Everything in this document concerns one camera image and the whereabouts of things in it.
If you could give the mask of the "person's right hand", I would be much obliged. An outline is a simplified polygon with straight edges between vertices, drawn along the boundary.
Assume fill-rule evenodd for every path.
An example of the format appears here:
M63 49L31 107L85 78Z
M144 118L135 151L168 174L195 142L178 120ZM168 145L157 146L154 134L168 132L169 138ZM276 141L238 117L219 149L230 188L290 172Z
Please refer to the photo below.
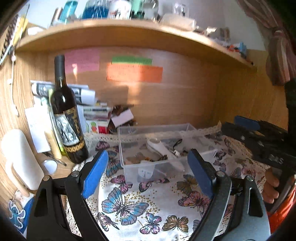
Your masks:
M265 172L266 182L263 187L262 197L266 203L273 204L274 200L279 197L279 192L275 190L279 186L279 179L274 176L272 169Z

